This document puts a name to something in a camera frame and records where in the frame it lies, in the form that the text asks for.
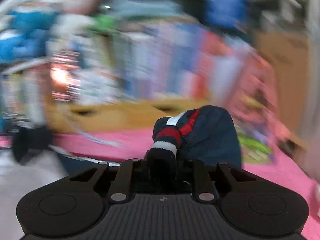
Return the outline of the blue plush toy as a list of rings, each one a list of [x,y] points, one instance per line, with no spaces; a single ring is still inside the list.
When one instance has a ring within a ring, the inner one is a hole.
[[[52,8],[16,8],[9,28],[1,32],[1,64],[46,56],[50,29],[60,12]]]

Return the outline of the pink bunny towel mat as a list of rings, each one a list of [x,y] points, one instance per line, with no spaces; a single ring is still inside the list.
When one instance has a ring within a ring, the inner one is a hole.
[[[116,133],[101,133],[99,140],[109,140],[112,144],[104,145],[78,134],[54,134],[52,145],[62,152],[64,157],[106,159],[122,161],[132,158],[142,158],[146,150],[162,147],[171,152],[182,149],[183,138],[175,128],[166,128],[163,132],[156,132],[152,139],[151,129],[122,131]],[[310,207],[310,215],[303,229],[303,236],[307,239],[319,239],[318,204],[314,197],[317,182],[307,175],[279,148],[274,147],[269,164],[244,165],[246,171],[262,176],[301,194]],[[51,182],[62,174],[54,167],[53,160],[48,166],[33,165],[31,167],[17,166],[8,156],[1,156],[1,239],[19,239],[22,230],[14,214],[18,198],[28,189],[45,182]]]

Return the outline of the wooden drawer shelf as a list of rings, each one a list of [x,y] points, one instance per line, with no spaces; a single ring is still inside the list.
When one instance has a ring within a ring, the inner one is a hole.
[[[96,36],[98,66],[52,59],[44,109],[57,133],[150,127],[204,105],[225,107],[252,125],[279,122],[297,133],[308,79],[309,39],[294,32],[255,33],[255,44],[199,25],[165,24]]]

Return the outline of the navy white jacket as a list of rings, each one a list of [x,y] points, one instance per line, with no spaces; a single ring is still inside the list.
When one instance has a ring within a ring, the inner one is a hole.
[[[226,162],[242,167],[232,117],[221,107],[206,105],[160,118],[153,127],[152,139],[153,145],[146,155],[151,165],[173,166],[179,156],[209,166]]]

